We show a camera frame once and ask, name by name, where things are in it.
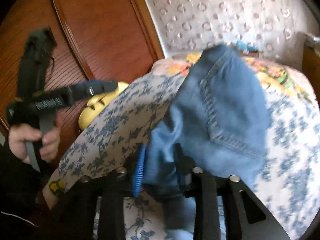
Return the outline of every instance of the wooden cabinet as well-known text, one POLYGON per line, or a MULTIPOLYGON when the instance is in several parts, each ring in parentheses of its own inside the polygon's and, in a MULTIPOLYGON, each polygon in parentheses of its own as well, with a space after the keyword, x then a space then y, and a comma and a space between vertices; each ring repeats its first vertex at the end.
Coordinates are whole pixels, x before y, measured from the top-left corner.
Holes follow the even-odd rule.
POLYGON ((302 72, 309 79, 318 103, 320 98, 320 45, 306 42, 303 50, 302 72))
MULTIPOLYGON (((50 26, 58 44, 46 90, 92 77, 132 82, 147 73, 159 58, 158 44, 146 32, 150 16, 140 14, 146 7, 138 8, 135 1, 16 0, 0 25, 2 125, 8 129, 5 107, 15 96, 19 62, 31 30, 50 26)), ((78 102, 61 111, 64 122, 57 161, 79 135, 77 120, 84 105, 78 102)))

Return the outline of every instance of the blue jeans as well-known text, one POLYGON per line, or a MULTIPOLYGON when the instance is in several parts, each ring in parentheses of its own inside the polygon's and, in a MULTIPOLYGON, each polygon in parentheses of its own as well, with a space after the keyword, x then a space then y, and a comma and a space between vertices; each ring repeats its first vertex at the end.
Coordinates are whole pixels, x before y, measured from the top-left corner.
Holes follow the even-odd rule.
POLYGON ((269 120, 260 83, 238 53, 223 45, 204 51, 151 132, 145 155, 143 183, 163 202, 171 236, 192 239, 195 218, 194 200, 176 195, 174 144, 196 166, 219 177, 236 174, 252 187, 263 167, 269 120))

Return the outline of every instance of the bedspread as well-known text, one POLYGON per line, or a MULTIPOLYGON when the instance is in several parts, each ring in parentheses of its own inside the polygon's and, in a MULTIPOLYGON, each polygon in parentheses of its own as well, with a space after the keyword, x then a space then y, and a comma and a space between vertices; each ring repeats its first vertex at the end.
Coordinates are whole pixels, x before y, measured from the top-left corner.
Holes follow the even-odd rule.
MULTIPOLYGON (((121 166, 153 127, 199 54, 159 60, 111 102, 65 153, 58 168, 66 190, 83 175, 121 166)), ((298 239, 320 207, 320 114, 307 78, 290 67, 244 57, 265 92, 271 116, 264 169, 252 190, 291 239, 298 239)), ((127 239, 168 239, 161 206, 147 194, 124 200, 127 239)))

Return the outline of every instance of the white patterned wall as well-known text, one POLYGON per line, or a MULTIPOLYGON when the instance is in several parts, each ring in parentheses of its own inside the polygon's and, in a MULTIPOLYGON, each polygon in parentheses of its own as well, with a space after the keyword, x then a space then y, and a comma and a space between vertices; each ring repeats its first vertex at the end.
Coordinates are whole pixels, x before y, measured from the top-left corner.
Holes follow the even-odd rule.
POLYGON ((319 26, 302 0, 146 0, 165 56, 238 39, 301 69, 303 32, 319 26))

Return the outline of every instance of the blue floral fabric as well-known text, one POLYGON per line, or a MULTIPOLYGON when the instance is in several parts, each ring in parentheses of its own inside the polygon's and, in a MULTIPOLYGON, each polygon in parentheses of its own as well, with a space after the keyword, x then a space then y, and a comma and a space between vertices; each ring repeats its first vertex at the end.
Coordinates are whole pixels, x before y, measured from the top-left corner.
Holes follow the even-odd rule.
MULTIPOLYGON (((154 70, 131 83, 61 159, 59 174, 66 190, 83 175, 106 175, 121 166, 138 143, 146 144, 184 78, 183 74, 154 70)), ((320 207, 319 109, 311 102, 283 95, 272 86, 263 89, 271 117, 266 136, 268 151, 252 190, 290 238, 298 239, 320 207)), ((124 215, 127 239, 168 239, 162 208, 146 193, 124 199, 124 215)))

